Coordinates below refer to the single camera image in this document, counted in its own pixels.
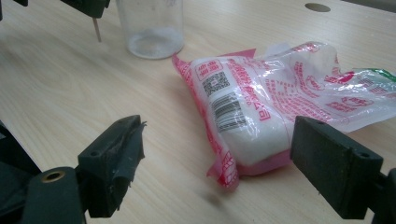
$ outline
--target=metal rod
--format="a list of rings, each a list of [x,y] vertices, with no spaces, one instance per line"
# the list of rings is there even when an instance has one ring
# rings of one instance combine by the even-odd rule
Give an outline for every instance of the metal rod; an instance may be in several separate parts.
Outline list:
[[[93,20],[93,26],[95,27],[96,36],[98,37],[98,41],[102,42],[102,38],[100,37],[100,32],[99,32],[98,21],[96,18],[92,18],[92,20]]]

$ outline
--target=transparent plastic wrapper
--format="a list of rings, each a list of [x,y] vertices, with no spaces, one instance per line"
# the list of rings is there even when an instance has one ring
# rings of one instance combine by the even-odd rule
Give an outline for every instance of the transparent plastic wrapper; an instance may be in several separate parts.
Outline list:
[[[332,46],[308,42],[272,56],[255,50],[173,64],[204,119],[216,159],[207,175],[226,189],[240,175],[290,163],[296,116],[347,133],[396,116],[396,76],[382,69],[341,73]]]

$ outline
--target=white package contents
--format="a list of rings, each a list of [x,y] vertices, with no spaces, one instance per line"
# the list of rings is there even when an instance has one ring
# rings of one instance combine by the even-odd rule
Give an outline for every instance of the white package contents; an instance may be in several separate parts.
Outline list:
[[[382,69],[340,72],[333,47],[308,42],[253,58],[254,50],[173,63],[190,87],[216,160],[208,175],[227,189],[240,175],[290,163],[296,116],[342,132],[396,116],[396,76]]]

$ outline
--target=black robotic claw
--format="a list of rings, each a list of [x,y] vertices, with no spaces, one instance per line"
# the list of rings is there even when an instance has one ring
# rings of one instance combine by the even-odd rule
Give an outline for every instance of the black robotic claw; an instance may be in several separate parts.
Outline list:
[[[144,158],[145,126],[139,116],[116,121],[78,155],[76,169],[58,167],[34,175],[21,171],[20,184],[7,191],[18,192],[17,197],[1,197],[13,200],[6,200],[9,206],[0,207],[0,222],[80,224],[85,223],[86,210],[91,217],[111,217],[120,208]],[[13,174],[20,170],[13,166],[15,162],[2,163],[1,159],[0,165]]]
[[[297,168],[344,219],[396,223],[396,169],[380,173],[383,159],[332,126],[297,117],[290,157]]]

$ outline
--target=hole in table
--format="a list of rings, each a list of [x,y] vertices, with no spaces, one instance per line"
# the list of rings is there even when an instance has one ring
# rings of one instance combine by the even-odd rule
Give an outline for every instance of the hole in table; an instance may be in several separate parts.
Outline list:
[[[307,3],[305,7],[316,12],[330,12],[330,8],[318,3]]]

